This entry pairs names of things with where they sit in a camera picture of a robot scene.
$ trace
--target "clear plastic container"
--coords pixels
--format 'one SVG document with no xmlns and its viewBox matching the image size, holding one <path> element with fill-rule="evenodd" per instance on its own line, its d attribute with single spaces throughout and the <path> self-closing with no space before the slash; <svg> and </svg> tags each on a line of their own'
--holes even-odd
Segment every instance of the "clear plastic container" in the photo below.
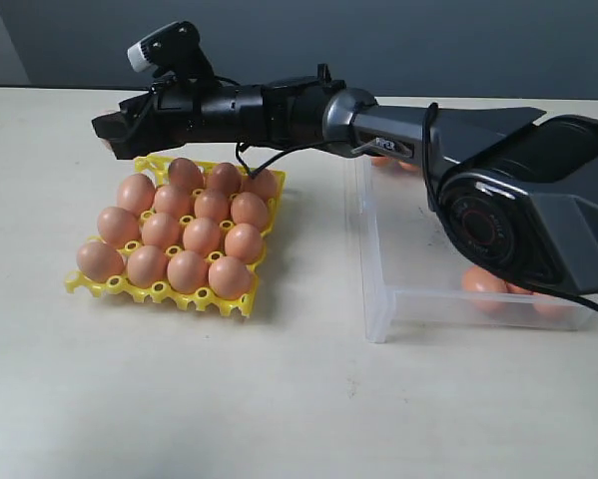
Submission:
<svg viewBox="0 0 598 479">
<path fill-rule="evenodd" d="M 592 316 L 559 298 L 464 291 L 461 278 L 472 263 L 429 210 L 420 174 L 396 164 L 377 168 L 368 157 L 350 160 L 346 174 L 348 227 L 359 241 L 370 342 L 385 342 L 401 321 L 576 330 Z M 476 301 L 504 304 L 488 314 Z M 546 308 L 555 314 L 537 310 Z"/>
</svg>

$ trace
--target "egg tray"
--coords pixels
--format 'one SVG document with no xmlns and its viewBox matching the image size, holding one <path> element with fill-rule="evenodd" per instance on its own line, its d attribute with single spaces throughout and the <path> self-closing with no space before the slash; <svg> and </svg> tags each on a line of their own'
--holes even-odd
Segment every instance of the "egg tray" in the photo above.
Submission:
<svg viewBox="0 0 598 479">
<path fill-rule="evenodd" d="M 164 185 L 168 182 L 168 166 L 170 162 L 174 158 L 170 157 L 162 157 L 158 155 L 148 155 L 147 157 L 138 157 L 134 160 L 135 171 L 137 173 L 142 173 L 145 171 L 149 171 L 154 175 L 155 178 L 155 185 L 157 187 Z M 200 168 L 203 169 L 204 176 L 207 177 L 208 173 L 212 171 L 212 168 L 217 165 L 218 163 L 212 162 L 200 162 L 194 161 L 193 162 Z M 246 171 L 243 167 L 237 166 L 237 169 L 242 175 L 246 174 Z M 279 210 L 279 206 L 281 203 L 281 195 L 283 193 L 283 187 L 286 180 L 285 172 L 270 170 L 277 179 L 277 183 L 279 185 L 278 193 L 275 198 L 268 200 L 268 209 L 270 210 L 270 224 L 268 227 L 261 232 L 261 236 L 265 239 L 265 237 L 272 232 L 275 221 L 277 218 L 277 212 Z M 197 196 L 203 190 L 194 190 L 193 196 Z M 142 225 L 151 215 L 154 214 L 154 210 L 147 210 L 143 212 L 139 217 L 139 223 Z M 184 229 L 189 222 L 194 219 L 194 216 L 187 215 L 181 217 L 179 219 L 179 224 L 181 228 Z M 231 230 L 235 224 L 232 221 L 225 220 L 220 223 L 221 229 L 224 233 Z M 97 240 L 103 241 L 101 237 L 98 236 L 91 236 L 87 239 L 90 240 Z M 123 248 L 118 249 L 118 252 L 122 254 L 124 257 L 129 256 L 135 249 L 142 246 L 140 241 L 129 241 Z M 181 251 L 182 248 L 178 245 L 170 246 L 166 250 L 166 254 L 169 257 L 172 257 L 177 252 Z M 208 254 L 206 260 L 210 263 L 216 261 L 224 253 L 222 251 L 213 251 Z M 247 265 L 248 270 L 253 274 L 254 281 L 253 286 L 247 293 L 243 294 L 241 297 L 228 300 L 223 299 L 214 294 L 214 292 L 207 286 L 200 287 L 192 294 L 182 294 L 179 292 L 174 291 L 170 284 L 166 281 L 157 281 L 152 284 L 149 288 L 141 288 L 136 287 L 128 281 L 128 277 L 125 273 L 120 275 L 111 276 L 108 278 L 106 282 L 94 282 L 91 279 L 87 278 L 82 272 L 79 270 L 73 270 L 68 273 L 64 284 L 66 290 L 70 293 L 73 293 L 77 287 L 86 287 L 93 296 L 100 297 L 104 292 L 110 294 L 120 294 L 120 293 L 127 293 L 129 294 L 134 302 L 144 302 L 147 297 L 154 303 L 161 303 L 165 299 L 171 299 L 179 309 L 187 310 L 190 308 L 190 304 L 195 306 L 196 311 L 205 311 L 208 306 L 214 305 L 219 309 L 221 316 L 229 316 L 233 309 L 238 309 L 242 316 L 250 317 L 252 313 L 252 309 L 254 307 L 255 296 L 257 293 L 257 289 L 259 288 L 259 277 L 256 273 L 257 267 L 265 260 L 267 255 L 267 246 L 264 241 L 264 249 L 261 254 L 261 257 Z"/>
</svg>

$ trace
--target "egg in container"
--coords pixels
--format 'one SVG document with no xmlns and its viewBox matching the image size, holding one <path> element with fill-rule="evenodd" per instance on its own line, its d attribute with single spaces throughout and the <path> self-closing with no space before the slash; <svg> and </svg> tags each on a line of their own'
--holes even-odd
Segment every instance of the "egg in container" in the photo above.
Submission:
<svg viewBox="0 0 598 479">
<path fill-rule="evenodd" d="M 68 292 L 84 286 L 94 296 L 124 292 L 136 302 L 169 298 L 179 309 L 214 304 L 223 316 L 234 309 L 250 316 L 286 174 L 265 170 L 251 180 L 240 166 L 158 155 L 135 159 L 135 171 L 120 185 L 117 206 L 101 214 L 101 236 L 89 239 L 101 245 L 80 250 Z M 155 178 L 152 188 L 144 173 Z M 90 251 L 114 260 L 109 268 L 88 262 Z"/>
</svg>

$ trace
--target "white table surface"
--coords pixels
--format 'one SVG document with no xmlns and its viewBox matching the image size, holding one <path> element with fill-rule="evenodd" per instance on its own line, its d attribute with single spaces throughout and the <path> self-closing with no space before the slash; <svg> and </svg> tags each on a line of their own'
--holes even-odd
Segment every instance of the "white table surface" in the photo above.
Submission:
<svg viewBox="0 0 598 479">
<path fill-rule="evenodd" d="M 287 193 L 247 323 L 66 293 L 133 172 L 90 120 L 128 95 L 0 89 L 0 479 L 598 478 L 598 320 L 367 343 L 343 159 L 278 164 Z M 440 104 L 598 116 L 598 102 Z"/>
</svg>

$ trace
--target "yellow egg tray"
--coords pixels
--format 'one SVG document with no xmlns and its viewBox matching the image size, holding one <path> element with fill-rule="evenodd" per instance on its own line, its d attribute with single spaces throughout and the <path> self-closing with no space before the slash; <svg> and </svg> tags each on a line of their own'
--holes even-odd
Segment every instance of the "yellow egg tray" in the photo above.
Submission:
<svg viewBox="0 0 598 479">
<path fill-rule="evenodd" d="M 174 158 L 162 157 L 159 155 L 148 155 L 147 157 L 138 157 L 134 160 L 135 171 L 137 173 L 151 172 L 154 175 L 155 185 L 158 187 L 168 182 L 168 166 Z M 212 168 L 218 163 L 212 162 L 201 162 L 193 160 L 193 162 L 204 171 L 204 176 L 207 176 Z M 242 166 L 237 166 L 242 175 L 246 174 L 245 169 Z M 277 213 L 281 203 L 281 195 L 283 193 L 283 187 L 286 181 L 285 172 L 270 170 L 271 173 L 277 178 L 279 184 L 279 192 L 275 198 L 268 201 L 268 208 L 270 210 L 270 225 L 262 232 L 262 236 L 265 238 L 274 228 Z M 202 190 L 195 190 L 193 195 L 198 195 Z M 139 218 L 139 222 L 142 225 L 151 215 L 154 214 L 154 210 L 148 210 L 143 212 Z M 181 228 L 184 229 L 186 225 L 194 219 L 194 216 L 181 217 L 179 223 Z M 224 233 L 228 232 L 234 227 L 234 223 L 225 220 L 221 222 L 221 229 Z M 88 240 L 102 241 L 100 237 L 92 236 Z M 118 252 L 123 256 L 129 256 L 132 251 L 140 247 L 142 244 L 140 241 L 129 241 L 123 248 L 118 249 Z M 166 254 L 172 257 L 181 250 L 180 246 L 173 245 L 166 250 Z M 213 262 L 223 256 L 222 251 L 213 251 L 208 257 L 208 262 Z M 221 316 L 229 316 L 233 309 L 238 309 L 241 315 L 244 317 L 250 317 L 252 309 L 254 307 L 255 296 L 257 289 L 259 288 L 259 276 L 256 273 L 257 267 L 265 260 L 267 256 L 267 246 L 264 242 L 264 250 L 261 257 L 251 264 L 248 264 L 248 269 L 254 276 L 253 287 L 250 291 L 243 294 L 240 298 L 235 300 L 222 299 L 214 294 L 214 292 L 207 286 L 197 289 L 192 294 L 181 294 L 174 291 L 167 281 L 157 281 L 152 284 L 149 288 L 136 287 L 128 281 L 128 277 L 125 273 L 109 277 L 106 282 L 94 282 L 87 278 L 83 273 L 78 270 L 73 270 L 66 276 L 64 281 L 66 290 L 70 293 L 74 292 L 77 287 L 86 287 L 93 296 L 99 297 L 103 293 L 109 294 L 129 294 L 134 302 L 144 302 L 147 297 L 154 303 L 161 303 L 165 299 L 171 299 L 175 302 L 177 307 L 182 310 L 190 308 L 190 304 L 195 306 L 196 311 L 205 311 L 208 306 L 214 305 L 219 309 Z"/>
</svg>

